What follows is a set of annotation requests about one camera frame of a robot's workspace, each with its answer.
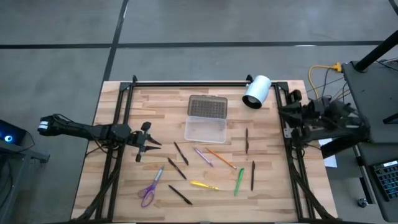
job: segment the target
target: scissors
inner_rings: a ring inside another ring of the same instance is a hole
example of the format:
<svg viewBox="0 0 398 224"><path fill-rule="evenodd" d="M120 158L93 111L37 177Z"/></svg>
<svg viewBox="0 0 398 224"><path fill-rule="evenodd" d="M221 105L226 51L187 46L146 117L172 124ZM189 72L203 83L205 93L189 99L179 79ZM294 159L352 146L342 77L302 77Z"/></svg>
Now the scissors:
<svg viewBox="0 0 398 224"><path fill-rule="evenodd" d="M164 166L160 168L159 172L157 173L154 182L147 188L138 191L138 197L142 198L141 207L146 208L155 198L155 188L162 175L164 170Z"/></svg>

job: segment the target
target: orange pen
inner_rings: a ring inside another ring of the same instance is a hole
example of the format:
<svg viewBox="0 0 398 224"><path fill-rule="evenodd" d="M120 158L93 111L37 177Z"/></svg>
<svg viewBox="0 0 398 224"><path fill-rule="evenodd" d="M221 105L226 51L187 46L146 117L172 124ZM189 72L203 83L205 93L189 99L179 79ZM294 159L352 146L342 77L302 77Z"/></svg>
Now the orange pen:
<svg viewBox="0 0 398 224"><path fill-rule="evenodd" d="M226 164L228 164L230 167L236 169L236 166L234 166L232 163L226 161L224 158L222 158L219 154L213 152L211 149L206 148L207 150L209 150L209 152L211 152L213 155L215 155L217 158L221 159L222 161L224 161Z"/></svg>

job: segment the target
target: gray floor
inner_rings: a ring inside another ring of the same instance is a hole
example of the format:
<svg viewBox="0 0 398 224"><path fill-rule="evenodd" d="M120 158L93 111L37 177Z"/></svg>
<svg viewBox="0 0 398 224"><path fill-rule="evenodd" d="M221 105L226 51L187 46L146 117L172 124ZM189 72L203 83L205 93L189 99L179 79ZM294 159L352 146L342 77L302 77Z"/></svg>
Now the gray floor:
<svg viewBox="0 0 398 224"><path fill-rule="evenodd" d="M111 43L121 3L2 0L0 45ZM397 20L382 0L130 0L120 43L383 40L398 29ZM118 49L110 80L130 80L133 74L140 80L235 80L251 74L305 80L310 89L311 65L359 60L374 47ZM397 54L395 48L385 58ZM30 131L34 150L51 154L48 164L30 165L13 223L70 218L87 141L45 138L36 127L41 116L52 113L92 123L108 55L109 49L0 50L0 119ZM324 75L314 70L316 86ZM330 72L328 80L339 77ZM325 94L343 85L333 83ZM356 206L363 197L357 179L330 183L340 218L384 223L377 205Z"/></svg>

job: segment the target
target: wooden table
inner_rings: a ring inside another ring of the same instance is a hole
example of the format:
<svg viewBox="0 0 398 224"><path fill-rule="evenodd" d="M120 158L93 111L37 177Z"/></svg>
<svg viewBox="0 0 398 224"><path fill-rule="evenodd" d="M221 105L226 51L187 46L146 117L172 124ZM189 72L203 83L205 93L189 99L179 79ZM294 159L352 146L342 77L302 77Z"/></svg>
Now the wooden table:
<svg viewBox="0 0 398 224"><path fill-rule="evenodd" d="M302 92L307 102L303 81L288 81L289 89ZM119 82L105 82L99 99L95 124L112 123ZM282 139L275 93L270 90L263 107L250 109L241 101L243 87L145 87L135 88L130 109L129 125L133 130L150 121L152 137L163 144L162 149L145 153L140 163L135 162L137 148L127 147L123 156L114 222L294 222L297 221L294 200ZM216 95L228 99L227 140L224 144L208 144L184 140L190 95ZM249 129L249 153L245 153L245 129ZM189 160L183 162L173 142L177 142ZM211 168L193 149L205 153ZM210 154L208 147L231 161L238 170ZM96 148L91 142L88 151ZM76 195L72 218L79 216L98 193L106 154L96 151L86 159ZM187 176L180 174L167 158ZM318 149L305 150L310 188L321 204L336 217L336 208L329 180ZM251 163L255 161L254 190L251 186ZM165 170L156 188L155 199L147 208L141 208L137 192L149 186L158 170ZM238 172L244 168L239 193L234 197ZM190 185L199 180L217 186L219 191ZM168 185L183 193L193 206L187 205Z"/></svg>

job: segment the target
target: blue light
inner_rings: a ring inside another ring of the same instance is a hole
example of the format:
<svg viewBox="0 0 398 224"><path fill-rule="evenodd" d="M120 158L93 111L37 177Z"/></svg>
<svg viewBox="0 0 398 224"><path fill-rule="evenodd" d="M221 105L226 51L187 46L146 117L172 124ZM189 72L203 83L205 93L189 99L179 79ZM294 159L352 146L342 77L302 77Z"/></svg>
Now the blue light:
<svg viewBox="0 0 398 224"><path fill-rule="evenodd" d="M6 136L6 137L4 137L4 140L6 142L11 142L12 141L12 136Z"/></svg>

